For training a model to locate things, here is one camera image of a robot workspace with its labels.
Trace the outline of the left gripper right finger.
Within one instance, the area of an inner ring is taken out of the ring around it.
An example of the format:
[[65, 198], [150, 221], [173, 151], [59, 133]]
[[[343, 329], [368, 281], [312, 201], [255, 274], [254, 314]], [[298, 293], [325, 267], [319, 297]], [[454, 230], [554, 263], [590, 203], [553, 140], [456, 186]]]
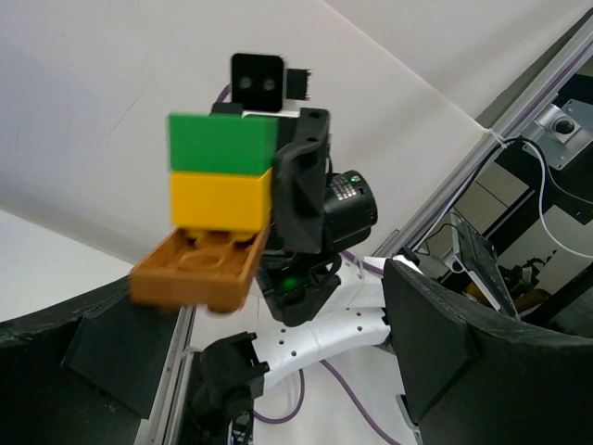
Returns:
[[410, 419], [426, 444], [588, 444], [592, 342], [492, 311], [408, 265], [384, 267]]

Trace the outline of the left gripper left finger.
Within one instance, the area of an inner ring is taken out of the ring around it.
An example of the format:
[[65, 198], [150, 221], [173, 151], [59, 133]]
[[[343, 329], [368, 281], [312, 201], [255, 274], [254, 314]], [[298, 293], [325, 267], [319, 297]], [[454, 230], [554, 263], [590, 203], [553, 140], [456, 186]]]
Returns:
[[178, 315], [133, 303], [122, 277], [2, 322], [2, 443], [134, 443]]

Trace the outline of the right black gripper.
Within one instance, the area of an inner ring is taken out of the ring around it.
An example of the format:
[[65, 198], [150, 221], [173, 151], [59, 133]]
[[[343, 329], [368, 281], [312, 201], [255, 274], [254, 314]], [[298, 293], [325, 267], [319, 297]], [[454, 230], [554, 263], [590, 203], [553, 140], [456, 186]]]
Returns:
[[292, 121], [291, 137], [273, 158], [273, 225], [285, 250], [318, 254], [322, 250], [330, 113], [324, 108], [302, 108]]

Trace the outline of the green curved lego brick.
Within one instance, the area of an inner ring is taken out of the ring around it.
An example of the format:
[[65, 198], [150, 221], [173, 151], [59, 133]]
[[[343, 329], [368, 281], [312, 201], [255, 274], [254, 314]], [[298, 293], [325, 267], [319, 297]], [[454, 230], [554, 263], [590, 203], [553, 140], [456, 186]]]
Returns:
[[170, 169], [261, 176], [272, 165], [277, 134], [270, 117], [171, 113]]

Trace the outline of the yellow lego brick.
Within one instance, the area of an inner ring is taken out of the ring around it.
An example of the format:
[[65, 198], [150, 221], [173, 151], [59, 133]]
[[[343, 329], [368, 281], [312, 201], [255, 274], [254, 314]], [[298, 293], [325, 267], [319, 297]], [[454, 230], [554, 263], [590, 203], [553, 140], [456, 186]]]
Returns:
[[271, 171], [260, 176], [170, 174], [172, 223], [183, 229], [257, 233], [271, 212]]

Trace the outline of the long brown lego plate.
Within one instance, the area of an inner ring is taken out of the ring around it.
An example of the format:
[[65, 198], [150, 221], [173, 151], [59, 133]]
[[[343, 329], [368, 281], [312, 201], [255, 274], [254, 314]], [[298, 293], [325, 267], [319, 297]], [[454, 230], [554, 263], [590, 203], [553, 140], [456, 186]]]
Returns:
[[236, 312], [245, 305], [269, 233], [265, 226], [239, 242], [222, 232], [194, 240], [177, 229], [132, 268], [130, 299], [167, 311], [202, 306], [215, 313]]

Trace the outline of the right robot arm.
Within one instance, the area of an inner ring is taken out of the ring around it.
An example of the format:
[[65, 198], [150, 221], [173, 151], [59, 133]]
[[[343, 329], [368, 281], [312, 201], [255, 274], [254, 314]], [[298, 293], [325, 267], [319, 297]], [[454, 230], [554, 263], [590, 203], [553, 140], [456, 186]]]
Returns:
[[361, 269], [342, 255], [370, 235], [377, 206], [357, 172], [333, 172], [329, 128], [328, 111], [302, 109], [274, 156], [272, 238], [256, 280], [281, 328], [216, 340], [195, 357], [182, 444], [249, 443], [254, 402], [265, 390], [313, 362], [388, 336], [382, 299], [351, 308], [367, 289]]

